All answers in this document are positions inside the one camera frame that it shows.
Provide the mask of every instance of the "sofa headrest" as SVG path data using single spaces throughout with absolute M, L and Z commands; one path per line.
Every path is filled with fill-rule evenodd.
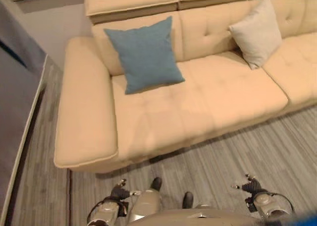
M 177 10 L 178 0 L 85 0 L 94 24 Z

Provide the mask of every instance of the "sofa backrest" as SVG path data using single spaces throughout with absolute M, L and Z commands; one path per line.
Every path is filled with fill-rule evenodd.
M 243 19 L 259 1 L 237 1 L 179 11 L 184 60 L 236 48 L 228 27 Z M 317 0 L 271 1 L 283 38 L 316 31 Z
M 228 26 L 243 19 L 259 0 L 245 0 L 202 8 L 166 12 L 93 26 L 92 32 L 111 75 L 123 74 L 118 53 L 104 29 L 149 26 L 172 16 L 172 45 L 177 62 L 232 50 L 237 47 Z M 317 32 L 317 0 L 272 0 L 283 38 Z

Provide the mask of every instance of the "baseboard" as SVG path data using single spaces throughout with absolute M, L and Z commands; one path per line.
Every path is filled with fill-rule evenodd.
M 9 182 L 9 185 L 8 185 L 8 189 L 6 191 L 6 196 L 5 196 L 5 200 L 4 200 L 3 210 L 2 210 L 1 218 L 0 218 L 0 226 L 3 226 L 4 223 L 5 223 L 7 210 L 8 210 L 8 207 L 9 207 L 11 194 L 12 194 L 12 190 L 13 190 L 13 185 L 14 185 L 17 169 L 18 169 L 18 166 L 19 166 L 19 163 L 20 163 L 20 159 L 21 159 L 21 154 L 22 154 L 22 151 L 23 151 L 24 143 L 25 143 L 25 140 L 26 140 L 26 136 L 28 134 L 30 123 L 31 123 L 32 116 L 33 116 L 33 113 L 34 113 L 34 109 L 35 109 L 35 106 L 36 106 L 38 98 L 39 98 L 39 94 L 40 94 L 40 92 L 42 90 L 41 88 L 43 86 L 43 76 L 44 76 L 44 73 L 45 73 L 45 67 L 46 67 L 47 59 L 48 59 L 48 56 L 46 55 L 45 61 L 44 61 L 44 64 L 43 64 L 43 71 L 42 71 L 41 79 L 40 79 L 40 82 L 39 82 L 39 85 L 38 85 L 38 89 L 37 89 L 37 91 L 35 93 L 35 96 L 34 96 L 34 100 L 33 100 L 32 106 L 31 106 L 31 110 L 30 110 L 28 119 L 26 121 L 26 125 L 25 125 L 24 131 L 23 131 L 22 139 L 21 139 L 21 142 L 20 142 L 20 145 L 19 145 L 19 148 L 18 148 L 18 152 L 16 154 L 14 166 L 13 166 L 13 169 L 12 169 L 10 182 Z

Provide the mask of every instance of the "sofa armrest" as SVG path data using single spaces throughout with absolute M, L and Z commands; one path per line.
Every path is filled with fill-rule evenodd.
M 54 163 L 78 167 L 111 159 L 117 151 L 111 77 L 94 39 L 73 38 L 66 47 Z

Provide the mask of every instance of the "sofa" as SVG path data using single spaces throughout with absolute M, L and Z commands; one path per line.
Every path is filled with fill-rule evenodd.
M 58 168 L 110 172 L 317 102 L 317 0 L 271 0 L 283 41 L 255 70 L 228 26 L 259 0 L 107 1 L 85 0 L 93 37 L 75 37 L 66 47 Z M 104 29 L 149 26 L 168 16 L 186 81 L 125 95 L 126 78 Z

